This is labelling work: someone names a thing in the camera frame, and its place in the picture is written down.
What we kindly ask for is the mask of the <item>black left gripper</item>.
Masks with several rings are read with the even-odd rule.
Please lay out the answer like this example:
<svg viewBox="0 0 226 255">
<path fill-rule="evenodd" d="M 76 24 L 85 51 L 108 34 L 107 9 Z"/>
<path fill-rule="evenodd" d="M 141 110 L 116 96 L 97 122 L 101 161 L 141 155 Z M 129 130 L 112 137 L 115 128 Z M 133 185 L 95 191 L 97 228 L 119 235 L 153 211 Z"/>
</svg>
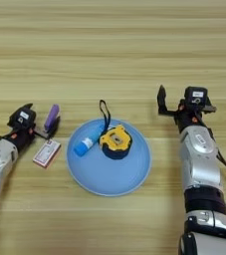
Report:
<svg viewBox="0 0 226 255">
<path fill-rule="evenodd" d="M 22 108 L 30 109 L 32 106 L 33 104 L 30 103 L 24 105 Z M 21 151 L 32 143 L 35 138 L 35 134 L 44 139 L 52 138 L 59 127 L 60 120 L 61 118 L 57 117 L 49 130 L 35 127 L 35 125 L 31 125 L 29 127 L 16 125 L 12 127 L 12 130 L 5 136 L 5 138 L 12 142 L 17 149 Z"/>
</svg>

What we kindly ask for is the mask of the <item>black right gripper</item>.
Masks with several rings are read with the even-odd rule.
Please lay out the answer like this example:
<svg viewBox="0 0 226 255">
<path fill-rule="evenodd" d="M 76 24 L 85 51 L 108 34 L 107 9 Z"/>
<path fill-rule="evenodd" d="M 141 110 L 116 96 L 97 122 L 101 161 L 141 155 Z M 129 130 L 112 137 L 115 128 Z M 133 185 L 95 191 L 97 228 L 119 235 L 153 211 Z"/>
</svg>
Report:
<svg viewBox="0 0 226 255">
<path fill-rule="evenodd" d="M 192 126 L 206 127 L 202 119 L 202 114 L 212 114 L 217 111 L 213 106 L 205 106 L 203 109 L 193 109 L 180 105 L 177 111 L 170 111 L 165 102 L 166 91 L 164 86 L 160 86 L 157 93 L 158 113 L 160 115 L 175 117 L 179 132 Z"/>
</svg>

